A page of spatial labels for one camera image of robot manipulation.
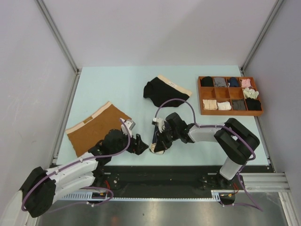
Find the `rolled beige garment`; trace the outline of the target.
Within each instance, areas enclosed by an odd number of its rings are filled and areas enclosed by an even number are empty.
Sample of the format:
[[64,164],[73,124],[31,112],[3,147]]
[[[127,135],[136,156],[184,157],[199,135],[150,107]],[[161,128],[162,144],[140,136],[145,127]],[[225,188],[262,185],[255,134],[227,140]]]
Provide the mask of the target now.
[[217,101],[215,99],[203,99],[204,110],[217,110]]

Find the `rolled white garment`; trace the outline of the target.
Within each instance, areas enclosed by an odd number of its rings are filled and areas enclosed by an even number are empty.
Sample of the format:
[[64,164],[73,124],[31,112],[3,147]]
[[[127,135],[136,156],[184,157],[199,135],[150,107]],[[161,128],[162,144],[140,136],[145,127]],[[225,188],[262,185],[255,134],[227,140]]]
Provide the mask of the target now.
[[232,109],[231,103],[229,101],[218,102],[217,107],[220,111],[229,111]]

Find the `left aluminium frame post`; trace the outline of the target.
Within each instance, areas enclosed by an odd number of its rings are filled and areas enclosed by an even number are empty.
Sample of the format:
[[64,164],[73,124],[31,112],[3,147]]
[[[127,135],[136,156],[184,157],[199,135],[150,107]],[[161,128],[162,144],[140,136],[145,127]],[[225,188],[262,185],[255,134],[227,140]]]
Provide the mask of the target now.
[[51,16],[50,11],[48,10],[45,2],[43,0],[35,0],[34,1],[40,10],[42,16],[44,17],[44,20],[46,24],[48,25],[50,31],[52,32],[59,48],[61,49],[63,55],[65,56],[69,66],[72,68],[73,72],[77,75],[79,73],[79,68],[77,67],[75,60],[73,59],[71,52],[69,48],[66,45],[66,42],[64,41],[63,36],[61,35],[53,17]]

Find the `rolled navy garment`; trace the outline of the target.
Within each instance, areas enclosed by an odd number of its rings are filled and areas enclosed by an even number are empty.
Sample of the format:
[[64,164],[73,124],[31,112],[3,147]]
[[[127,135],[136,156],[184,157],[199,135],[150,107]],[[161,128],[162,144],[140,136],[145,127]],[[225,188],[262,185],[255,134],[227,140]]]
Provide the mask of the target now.
[[230,77],[228,79],[228,85],[229,87],[237,88],[239,87],[239,82],[235,77]]

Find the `rolled dark grey garment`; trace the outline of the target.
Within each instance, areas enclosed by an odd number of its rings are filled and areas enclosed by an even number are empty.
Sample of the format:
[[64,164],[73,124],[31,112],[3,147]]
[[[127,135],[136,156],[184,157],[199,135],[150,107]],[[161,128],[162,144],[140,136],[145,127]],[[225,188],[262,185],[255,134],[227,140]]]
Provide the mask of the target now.
[[232,107],[235,111],[246,111],[246,105],[243,99],[232,100]]

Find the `rolled black garment front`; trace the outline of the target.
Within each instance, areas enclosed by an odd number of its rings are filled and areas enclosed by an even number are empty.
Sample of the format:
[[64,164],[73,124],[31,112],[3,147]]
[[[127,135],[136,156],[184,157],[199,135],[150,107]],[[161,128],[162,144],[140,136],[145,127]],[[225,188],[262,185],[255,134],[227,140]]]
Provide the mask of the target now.
[[258,99],[247,98],[245,100],[249,111],[261,111],[261,102]]

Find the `wooden compartment tray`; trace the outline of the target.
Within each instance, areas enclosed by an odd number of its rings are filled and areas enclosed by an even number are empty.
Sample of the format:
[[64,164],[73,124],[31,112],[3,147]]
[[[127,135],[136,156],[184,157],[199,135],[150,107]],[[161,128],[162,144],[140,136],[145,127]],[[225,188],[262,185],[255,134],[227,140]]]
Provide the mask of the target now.
[[[233,115],[233,116],[260,116],[263,114],[263,106],[260,99],[260,96],[257,97],[257,99],[261,102],[261,111],[249,111],[245,102],[245,98],[243,95],[243,89],[241,87],[241,80],[242,79],[250,79],[251,80],[251,89],[254,89],[258,91],[256,87],[256,83],[254,81],[253,77],[236,77],[236,79],[239,82],[239,87],[233,88],[229,87],[228,85],[228,79],[230,77],[223,77],[226,80],[227,87],[216,87],[215,85],[213,87],[202,87],[200,84],[200,80],[204,78],[205,76],[199,76],[197,85],[198,85],[198,94],[199,94],[199,106],[200,106],[200,113],[202,115]],[[246,105],[246,111],[235,111],[233,110],[233,107],[229,111],[220,111],[220,110],[204,110],[203,109],[203,99],[215,99],[218,102],[225,102],[229,101],[232,106],[232,100],[240,100],[243,99]]]

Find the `navy blue underwear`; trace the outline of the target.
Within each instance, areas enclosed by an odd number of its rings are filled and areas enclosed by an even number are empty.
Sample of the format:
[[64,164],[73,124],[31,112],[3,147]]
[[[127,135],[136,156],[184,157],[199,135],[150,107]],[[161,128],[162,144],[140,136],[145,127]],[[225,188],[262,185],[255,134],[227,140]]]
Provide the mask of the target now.
[[154,128],[154,132],[153,132],[153,138],[152,138],[152,142],[151,142],[151,145],[150,145],[150,152],[152,152],[153,154],[157,154],[157,155],[163,155],[165,153],[165,150],[161,150],[161,151],[155,151],[155,148],[157,147],[157,135],[156,135],[156,132],[158,132],[159,129],[157,126],[155,126]]

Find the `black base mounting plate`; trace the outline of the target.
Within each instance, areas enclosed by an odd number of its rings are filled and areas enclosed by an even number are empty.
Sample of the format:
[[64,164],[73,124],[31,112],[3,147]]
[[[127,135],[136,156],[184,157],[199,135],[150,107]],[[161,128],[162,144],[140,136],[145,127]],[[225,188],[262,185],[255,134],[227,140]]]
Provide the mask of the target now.
[[104,166],[101,177],[93,187],[104,187],[114,191],[137,190],[219,190],[236,194],[243,188],[242,178],[234,177],[223,189],[215,186],[220,166]]

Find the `right aluminium frame post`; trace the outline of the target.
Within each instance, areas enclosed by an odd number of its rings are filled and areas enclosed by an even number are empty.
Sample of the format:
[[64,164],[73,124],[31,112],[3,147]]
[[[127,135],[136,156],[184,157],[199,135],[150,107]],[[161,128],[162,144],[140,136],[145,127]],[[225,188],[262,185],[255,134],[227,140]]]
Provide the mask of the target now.
[[263,24],[263,27],[261,28],[254,44],[252,45],[249,53],[247,54],[243,64],[240,67],[241,74],[244,74],[246,69],[248,68],[250,62],[252,61],[253,57],[255,56],[257,50],[259,49],[263,39],[265,38],[266,34],[269,31],[269,28],[273,24],[274,20],[277,17],[277,14],[280,12],[283,4],[285,3],[285,0],[277,0],[270,11],[266,21]]

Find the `aluminium frame post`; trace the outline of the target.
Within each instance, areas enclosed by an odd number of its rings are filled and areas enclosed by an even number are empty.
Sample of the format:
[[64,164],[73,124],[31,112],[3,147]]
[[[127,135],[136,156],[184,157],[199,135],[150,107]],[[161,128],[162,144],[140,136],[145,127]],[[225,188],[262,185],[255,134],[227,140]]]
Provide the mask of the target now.
[[61,35],[53,17],[51,16],[50,11],[48,10],[45,2],[43,0],[35,0],[34,1],[40,10],[42,16],[44,17],[44,20],[46,24],[48,25],[50,31],[52,32],[59,48],[61,49],[63,55],[65,56],[69,66],[72,68],[73,72],[77,75],[79,73],[79,68],[77,67],[75,60],[73,59],[71,52],[69,48],[66,45],[66,42],[64,41],[63,36]]
[[240,67],[241,74],[244,74],[246,69],[248,68],[250,62],[252,61],[253,57],[255,56],[257,50],[259,49],[263,39],[265,38],[266,34],[269,31],[269,28],[273,24],[274,20],[277,17],[277,14],[280,12],[283,4],[285,3],[285,0],[277,0],[270,11],[266,21],[263,24],[263,27],[261,28],[254,44],[252,45],[249,53],[247,54],[243,64]]

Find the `black underwear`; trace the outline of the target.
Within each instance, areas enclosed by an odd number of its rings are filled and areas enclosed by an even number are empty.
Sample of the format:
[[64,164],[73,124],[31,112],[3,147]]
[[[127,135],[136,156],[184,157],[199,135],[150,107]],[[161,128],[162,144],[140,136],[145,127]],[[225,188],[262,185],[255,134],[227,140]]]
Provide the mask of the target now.
[[163,75],[158,75],[147,82],[143,88],[143,97],[149,98],[156,107],[160,107],[170,99],[183,99],[187,101],[192,92],[179,85],[176,85]]

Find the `brown boxer underwear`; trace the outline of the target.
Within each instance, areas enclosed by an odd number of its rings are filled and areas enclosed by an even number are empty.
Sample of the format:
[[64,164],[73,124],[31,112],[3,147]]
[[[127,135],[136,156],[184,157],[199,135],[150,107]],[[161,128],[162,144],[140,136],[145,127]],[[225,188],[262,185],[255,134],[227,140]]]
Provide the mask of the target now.
[[82,122],[66,129],[65,132],[76,155],[78,157],[83,155],[98,141],[103,140],[110,130],[120,129],[120,118],[131,119],[111,102],[107,102]]

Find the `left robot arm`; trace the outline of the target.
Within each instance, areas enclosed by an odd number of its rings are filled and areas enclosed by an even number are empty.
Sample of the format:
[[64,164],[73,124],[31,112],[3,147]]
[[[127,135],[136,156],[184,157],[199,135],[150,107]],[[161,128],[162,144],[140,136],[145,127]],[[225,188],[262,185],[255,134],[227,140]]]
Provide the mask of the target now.
[[72,162],[49,169],[34,168],[20,188],[21,210],[29,212],[33,218],[39,217],[67,194],[89,186],[99,188],[104,182],[101,170],[113,156],[125,151],[140,155],[146,149],[148,145],[139,134],[132,137],[112,129],[104,139]]

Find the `rolled black garment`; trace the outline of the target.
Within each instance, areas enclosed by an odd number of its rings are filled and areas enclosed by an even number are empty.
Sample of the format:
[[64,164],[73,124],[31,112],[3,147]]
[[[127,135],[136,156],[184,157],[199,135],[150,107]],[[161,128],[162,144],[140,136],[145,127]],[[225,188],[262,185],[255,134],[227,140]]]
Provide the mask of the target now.
[[247,98],[245,100],[249,111],[261,111],[261,102],[258,99]]
[[200,80],[200,84],[202,87],[213,87],[214,86],[213,78],[210,76],[206,76]]

